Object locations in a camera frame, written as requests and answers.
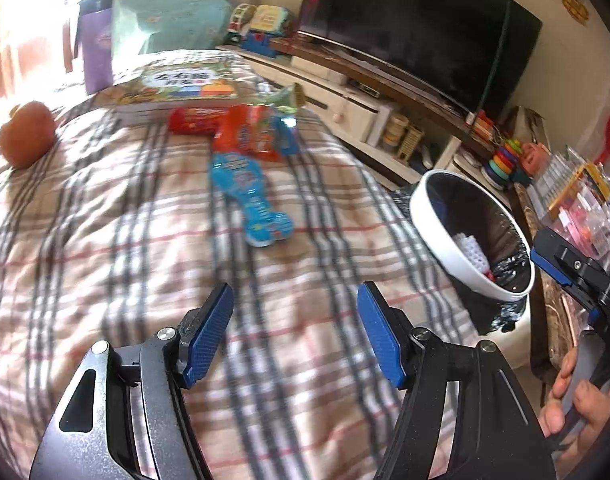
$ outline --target blue toy package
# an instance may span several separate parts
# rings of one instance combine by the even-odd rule
[[[263,172],[253,158],[240,153],[214,153],[213,183],[237,200],[245,216],[245,238],[254,247],[267,247],[294,232],[291,218],[273,211],[265,195]]]
[[[271,116],[270,121],[272,128],[277,132],[275,142],[277,143],[278,152],[284,156],[298,154],[301,149],[297,140],[298,126],[296,115],[276,111]]]

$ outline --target blue gripper pad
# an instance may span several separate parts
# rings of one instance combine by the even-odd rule
[[[534,248],[530,251],[530,259],[534,262],[534,265],[543,269],[543,271],[549,274],[560,286],[572,284],[572,280],[537,253]]]
[[[394,386],[402,388],[406,374],[401,360],[401,348],[383,312],[383,308],[390,307],[371,282],[359,287],[357,303],[358,314],[383,375]]]
[[[179,386],[189,389],[205,377],[233,311],[234,294],[227,283],[222,283],[211,291],[201,308],[185,314],[178,326]]]

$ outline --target red snack bag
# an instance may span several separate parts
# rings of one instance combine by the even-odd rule
[[[227,110],[208,108],[176,108],[169,116],[167,129],[173,134],[214,135]]]
[[[215,152],[237,152],[271,162],[282,160],[274,147],[271,114],[271,108],[264,105],[232,106],[221,120],[212,148]]]

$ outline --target bed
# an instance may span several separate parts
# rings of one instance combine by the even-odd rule
[[[230,59],[246,94],[269,91],[242,58],[217,51],[141,56],[118,80],[204,56]],[[59,124],[54,148],[24,171],[0,157],[0,455],[27,476],[88,348],[175,326],[220,280],[235,290],[235,311],[207,378],[185,394],[214,478],[371,478],[402,395],[371,353],[357,286],[373,280],[444,340],[479,336],[370,173],[302,111],[301,154],[263,163],[269,200],[295,233],[255,249],[237,204],[208,178],[208,140],[130,126],[80,83],[45,101]],[[454,396],[435,473],[447,464]],[[155,478],[144,455],[143,473]]]

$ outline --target television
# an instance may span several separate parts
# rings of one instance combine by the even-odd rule
[[[300,32],[411,76],[461,112],[498,119],[541,21],[513,0],[305,0]],[[496,59],[496,70],[493,65]]]

